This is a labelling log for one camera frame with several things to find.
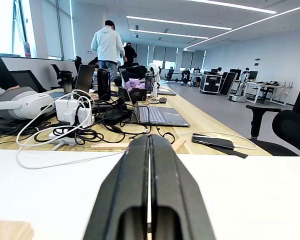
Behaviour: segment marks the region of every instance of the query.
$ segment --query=black smartphone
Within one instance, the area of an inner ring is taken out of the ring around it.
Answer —
[[[217,138],[214,136],[206,136],[201,134],[192,134],[192,142],[196,144],[202,144],[202,145],[210,145],[210,146],[217,146],[224,149],[235,149],[235,146],[232,141]]]

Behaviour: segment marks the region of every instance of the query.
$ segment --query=computer mouse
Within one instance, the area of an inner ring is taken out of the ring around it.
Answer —
[[[165,97],[160,97],[159,103],[165,104],[167,102],[167,99]]]

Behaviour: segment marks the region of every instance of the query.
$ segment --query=floor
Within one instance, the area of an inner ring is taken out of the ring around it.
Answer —
[[[246,138],[250,137],[253,114],[252,111],[245,106],[248,104],[253,105],[253,103],[232,102],[229,101],[226,96],[204,94],[201,93],[197,87],[180,86],[180,83],[176,82],[167,82],[164,83],[163,86],[164,85],[170,87],[197,108],[217,119],[219,122],[240,135]],[[275,106],[282,110],[292,109],[291,105],[281,106],[270,102],[267,102],[266,105]],[[298,149],[277,137],[272,130],[272,122],[276,114],[276,112],[266,112],[264,114],[258,139],[279,144],[300,155]]]

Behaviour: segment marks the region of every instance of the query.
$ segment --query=ceiling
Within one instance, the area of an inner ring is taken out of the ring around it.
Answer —
[[[276,11],[278,14],[300,7],[300,0],[218,0]],[[212,38],[228,30],[188,26],[172,23],[128,19],[126,16],[178,21],[236,29],[272,16],[269,13],[250,11],[187,0],[77,0],[93,3],[107,9],[108,19],[116,24],[122,41],[164,47],[186,48],[204,41],[200,38],[133,32],[129,29],[182,34]],[[215,48],[250,39],[300,30],[300,10],[269,19],[255,25],[208,40],[189,48],[190,51]]]

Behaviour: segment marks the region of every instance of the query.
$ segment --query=keyboard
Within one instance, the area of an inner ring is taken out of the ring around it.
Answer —
[[[164,116],[162,116],[160,110],[156,106],[149,106],[149,111],[150,111],[150,116],[149,116],[149,111],[146,107],[142,107],[143,111],[143,121],[148,122],[150,118],[150,122],[153,123],[166,123],[166,120]]]

